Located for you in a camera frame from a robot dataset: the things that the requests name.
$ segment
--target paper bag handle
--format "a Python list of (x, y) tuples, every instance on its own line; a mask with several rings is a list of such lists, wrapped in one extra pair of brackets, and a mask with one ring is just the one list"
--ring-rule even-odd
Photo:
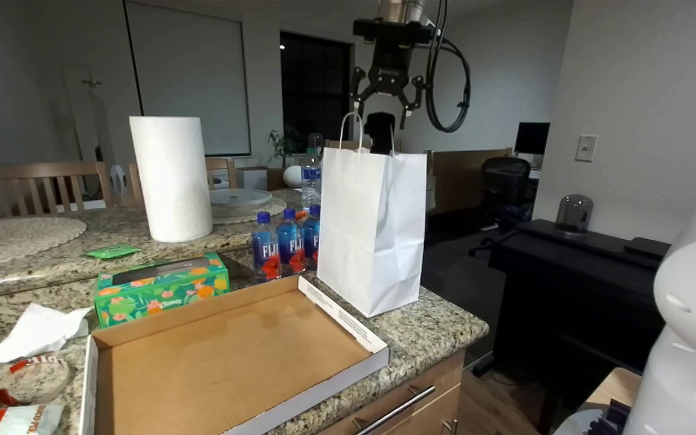
[(343, 132), (346, 132), (346, 121), (349, 119), (355, 119), (358, 121), (358, 148), (355, 150), (362, 150), (366, 148), (366, 121), (358, 111), (349, 111), (340, 121), (340, 139), (338, 139), (338, 150), (343, 150)]

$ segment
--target cable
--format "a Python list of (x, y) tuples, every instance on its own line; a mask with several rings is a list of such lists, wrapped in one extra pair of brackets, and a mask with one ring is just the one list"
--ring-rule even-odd
[[(440, 7), (438, 7), (438, 37), (436, 42), (427, 47), (427, 65), (425, 65), (425, 115), (431, 119), (431, 124), (438, 128), (438, 132), (444, 132), (444, 133), (455, 133), (462, 128), (465, 119), (466, 119), (466, 111), (468, 111), (468, 105), (472, 105), (472, 69), (468, 69), (468, 60), (465, 58), (465, 54), (450, 42), (444, 38), (444, 22), (448, 22), (448, 0), (440, 0)], [(440, 51), (448, 51), (448, 54), (455, 54), (460, 60), (462, 60), (462, 69), (465, 69), (465, 98), (462, 103), (456, 105), (460, 107), (460, 115), (455, 119), (455, 124), (444, 127), (440, 121), (440, 115), (438, 115), (438, 107), (436, 107), (436, 72), (438, 72), (438, 60), (440, 60)]]

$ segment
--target floor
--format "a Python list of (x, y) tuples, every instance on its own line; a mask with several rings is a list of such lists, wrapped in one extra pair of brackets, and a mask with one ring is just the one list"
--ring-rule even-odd
[(431, 219), (424, 285), (490, 324), (490, 333), (466, 350), (460, 432), (536, 435), (543, 389), (520, 367), (492, 367), (492, 342), (505, 275), (489, 266), (489, 243), (478, 211)]

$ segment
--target cardboard box lid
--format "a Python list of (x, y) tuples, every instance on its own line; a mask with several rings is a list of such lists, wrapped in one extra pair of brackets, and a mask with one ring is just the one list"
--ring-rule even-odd
[(387, 365), (369, 328), (298, 278), (94, 342), (97, 432), (108, 435), (264, 432)]

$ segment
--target water bottle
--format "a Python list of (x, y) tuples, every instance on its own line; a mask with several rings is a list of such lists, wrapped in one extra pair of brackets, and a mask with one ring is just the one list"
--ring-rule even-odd
[(252, 232), (253, 275), (257, 281), (281, 278), (279, 234), (270, 228), (270, 214), (257, 214), (257, 229)]
[(310, 211), (312, 203), (322, 203), (322, 168), (315, 157), (302, 164), (302, 180), (302, 211)]
[(279, 245), (281, 245), (282, 275), (302, 274), (305, 272), (305, 248), (302, 248), (302, 229), (298, 225), (294, 208), (282, 211), (282, 219), (279, 225)]
[(308, 208), (308, 221), (302, 223), (302, 243), (305, 243), (305, 266), (308, 266), (308, 272), (317, 272), (317, 266), (320, 266), (320, 219), (322, 219), (322, 206), (312, 203)]

